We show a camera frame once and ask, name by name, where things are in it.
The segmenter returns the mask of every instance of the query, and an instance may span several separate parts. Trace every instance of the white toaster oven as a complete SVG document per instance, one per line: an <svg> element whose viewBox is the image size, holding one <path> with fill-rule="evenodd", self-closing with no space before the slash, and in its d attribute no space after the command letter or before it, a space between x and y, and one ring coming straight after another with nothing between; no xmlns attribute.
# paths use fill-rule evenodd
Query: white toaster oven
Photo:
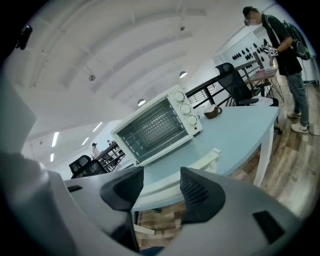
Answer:
<svg viewBox="0 0 320 256"><path fill-rule="evenodd" d="M201 130L189 99L176 85L120 122L111 135L132 163L144 166Z"/></svg>

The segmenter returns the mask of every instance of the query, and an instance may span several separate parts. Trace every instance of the curved desk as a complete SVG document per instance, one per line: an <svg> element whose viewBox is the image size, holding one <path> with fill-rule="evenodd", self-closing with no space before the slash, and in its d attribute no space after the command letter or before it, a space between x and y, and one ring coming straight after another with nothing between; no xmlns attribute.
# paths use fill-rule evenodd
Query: curved desk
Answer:
<svg viewBox="0 0 320 256"><path fill-rule="evenodd" d="M260 186L265 175L273 143L274 122L277 107L233 106L223 108L223 113L214 119L203 115L203 108L197 108L203 131L194 139L176 150L144 167L144 188L161 183L167 177L178 174L180 167L188 167L213 148L222 151L216 160L216 173L228 176L242 165L261 144L260 160L254 180ZM132 211L160 208L183 201L183 195L144 203L139 197Z"/></svg>

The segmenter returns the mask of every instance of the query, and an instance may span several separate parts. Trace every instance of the jeans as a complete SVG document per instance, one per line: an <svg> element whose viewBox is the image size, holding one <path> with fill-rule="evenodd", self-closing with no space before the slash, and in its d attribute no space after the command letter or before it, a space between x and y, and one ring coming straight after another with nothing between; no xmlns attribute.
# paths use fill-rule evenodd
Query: jeans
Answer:
<svg viewBox="0 0 320 256"><path fill-rule="evenodd" d="M294 112L301 113L301 124L309 125L309 107L304 81L301 72L286 76L289 90L292 93L294 101Z"/></svg>

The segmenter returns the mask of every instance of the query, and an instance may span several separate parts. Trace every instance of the white wall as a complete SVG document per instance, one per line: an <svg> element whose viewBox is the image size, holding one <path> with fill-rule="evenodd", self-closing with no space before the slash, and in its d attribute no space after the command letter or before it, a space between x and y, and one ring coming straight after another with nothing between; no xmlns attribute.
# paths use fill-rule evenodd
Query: white wall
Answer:
<svg viewBox="0 0 320 256"><path fill-rule="evenodd" d="M72 177L72 172L69 168L69 164L77 160L79 157L83 155L87 155L91 157L91 144L92 143L97 143L97 149L101 152L105 150L109 144L107 143L107 140L112 141L113 138L111 136L111 130L116 127L116 125L120 122L121 120L114 120L109 122L98 134L97 136L92 139L90 142L87 142L88 147L85 149L82 149L80 151L74 152L71 155L68 155L67 158L54 162L53 164L49 165L47 167L48 170L55 171L59 173L62 177L63 180L69 180Z"/></svg>
<svg viewBox="0 0 320 256"><path fill-rule="evenodd" d="M105 150L107 147L109 147L109 144L107 143L107 140L112 141L113 138L111 136L111 131L117 126L117 124L121 122L121 120L113 120L111 122L108 122L108 124L103 128L99 134L91 140L90 145L92 143L96 143L96 148L101 152Z"/></svg>
<svg viewBox="0 0 320 256"><path fill-rule="evenodd" d="M36 122L36 116L21 99L11 82L0 74L0 151L21 152Z"/></svg>
<svg viewBox="0 0 320 256"><path fill-rule="evenodd" d="M201 85L202 83L210 80L211 78L219 75L219 71L216 69L216 64L212 59L206 60L187 80L183 88L185 92Z"/></svg>

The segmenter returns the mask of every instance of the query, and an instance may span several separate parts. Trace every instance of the person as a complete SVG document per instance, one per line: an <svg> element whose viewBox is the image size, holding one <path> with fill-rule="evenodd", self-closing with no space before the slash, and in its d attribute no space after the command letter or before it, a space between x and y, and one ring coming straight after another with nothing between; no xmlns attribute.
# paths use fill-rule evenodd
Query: person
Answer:
<svg viewBox="0 0 320 256"><path fill-rule="evenodd" d="M100 152L97 149L97 144L92 143L92 149L91 149L91 157L92 159L95 159L97 156L99 156Z"/></svg>
<svg viewBox="0 0 320 256"><path fill-rule="evenodd" d="M262 24L266 29L272 47L277 49L278 56L276 56L276 60L278 62L279 73L286 77L294 101L294 110L289 112L287 116L289 118L300 119L300 122L291 125L291 129L295 132L306 134L309 128L308 100L306 88L302 80L301 65L294 50L290 47L293 39L290 37L285 26L276 17L261 13L252 6L243 8L242 13L246 25ZM273 60L271 57L270 66L273 65Z"/></svg>

